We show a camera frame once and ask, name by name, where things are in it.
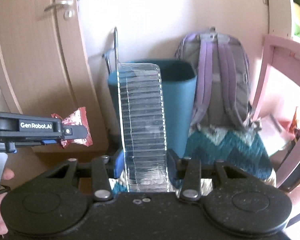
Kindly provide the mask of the clear plastic tray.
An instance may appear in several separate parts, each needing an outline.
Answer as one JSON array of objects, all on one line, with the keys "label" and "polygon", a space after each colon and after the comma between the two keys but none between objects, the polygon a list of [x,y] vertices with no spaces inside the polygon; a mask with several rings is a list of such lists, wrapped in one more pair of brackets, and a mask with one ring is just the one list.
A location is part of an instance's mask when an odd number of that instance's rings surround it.
[{"label": "clear plastic tray", "polygon": [[161,72],[153,63],[122,63],[117,93],[128,191],[168,192]]}]

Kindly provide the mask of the teal deer trash bin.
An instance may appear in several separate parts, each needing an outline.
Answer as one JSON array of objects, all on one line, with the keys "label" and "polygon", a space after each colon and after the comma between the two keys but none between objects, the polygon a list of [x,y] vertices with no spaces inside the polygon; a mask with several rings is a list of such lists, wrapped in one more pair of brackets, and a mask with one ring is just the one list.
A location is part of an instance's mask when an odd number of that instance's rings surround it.
[{"label": "teal deer trash bin", "polygon": [[[191,65],[179,60],[139,60],[127,63],[153,63],[159,66],[164,100],[165,123],[175,128],[190,128],[197,76]],[[119,121],[117,71],[108,77],[111,99]]]}]

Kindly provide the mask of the teal white zigzag quilt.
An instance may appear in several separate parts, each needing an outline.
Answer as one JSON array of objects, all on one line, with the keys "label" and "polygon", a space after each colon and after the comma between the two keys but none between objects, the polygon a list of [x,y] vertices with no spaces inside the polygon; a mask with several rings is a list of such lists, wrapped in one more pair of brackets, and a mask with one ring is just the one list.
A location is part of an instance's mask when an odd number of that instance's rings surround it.
[{"label": "teal white zigzag quilt", "polygon": [[[193,157],[202,164],[213,164],[221,159],[271,185],[276,184],[270,159],[255,130],[167,126],[166,139],[167,150],[173,149],[181,157]],[[116,193],[128,191],[125,171],[118,180],[111,179],[110,184]]]}]

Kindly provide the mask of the white bookshelf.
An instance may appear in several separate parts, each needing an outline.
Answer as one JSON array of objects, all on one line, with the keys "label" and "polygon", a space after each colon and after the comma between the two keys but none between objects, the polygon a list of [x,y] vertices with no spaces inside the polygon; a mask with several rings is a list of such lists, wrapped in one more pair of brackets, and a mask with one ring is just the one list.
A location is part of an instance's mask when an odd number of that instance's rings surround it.
[{"label": "white bookshelf", "polygon": [[295,6],[293,0],[268,0],[269,34],[290,38],[300,43],[295,32]]}]

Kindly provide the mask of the pink wooden desk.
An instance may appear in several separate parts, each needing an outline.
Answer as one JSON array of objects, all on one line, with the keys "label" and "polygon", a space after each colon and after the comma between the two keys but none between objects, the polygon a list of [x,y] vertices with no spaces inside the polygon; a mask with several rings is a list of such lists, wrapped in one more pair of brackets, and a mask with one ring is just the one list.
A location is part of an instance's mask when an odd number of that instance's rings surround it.
[{"label": "pink wooden desk", "polygon": [[300,110],[300,40],[266,35],[260,75],[253,99],[253,119],[266,126],[263,138],[275,152],[280,140],[295,145],[276,169],[276,185],[280,187],[300,164],[300,138],[296,139],[295,113]]}]

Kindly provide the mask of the beige wooden door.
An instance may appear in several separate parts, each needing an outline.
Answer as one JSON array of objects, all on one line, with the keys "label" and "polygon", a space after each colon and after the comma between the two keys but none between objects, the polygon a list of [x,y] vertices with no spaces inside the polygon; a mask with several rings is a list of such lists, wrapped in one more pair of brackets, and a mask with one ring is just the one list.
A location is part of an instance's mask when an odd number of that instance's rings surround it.
[{"label": "beige wooden door", "polygon": [[108,147],[86,49],[75,15],[44,9],[62,0],[0,0],[0,90],[13,113],[66,117],[85,107],[93,145]]}]

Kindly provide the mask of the purple grey backpack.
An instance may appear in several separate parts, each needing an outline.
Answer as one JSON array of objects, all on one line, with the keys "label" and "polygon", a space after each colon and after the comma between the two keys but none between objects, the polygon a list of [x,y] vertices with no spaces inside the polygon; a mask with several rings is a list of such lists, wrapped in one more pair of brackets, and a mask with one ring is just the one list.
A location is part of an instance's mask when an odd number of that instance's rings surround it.
[{"label": "purple grey backpack", "polygon": [[175,52],[197,76],[191,127],[261,130],[250,98],[249,59],[241,42],[214,27],[187,34]]}]

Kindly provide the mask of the red snack wrapper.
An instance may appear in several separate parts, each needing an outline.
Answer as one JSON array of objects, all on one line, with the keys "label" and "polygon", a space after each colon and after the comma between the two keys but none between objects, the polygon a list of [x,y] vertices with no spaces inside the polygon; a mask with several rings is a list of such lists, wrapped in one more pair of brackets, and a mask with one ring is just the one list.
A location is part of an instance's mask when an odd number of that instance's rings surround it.
[{"label": "red snack wrapper", "polygon": [[51,114],[51,117],[61,119],[63,139],[61,139],[59,143],[62,148],[66,148],[70,144],[78,144],[87,147],[93,145],[85,107],[79,107],[64,119],[56,113]]}]

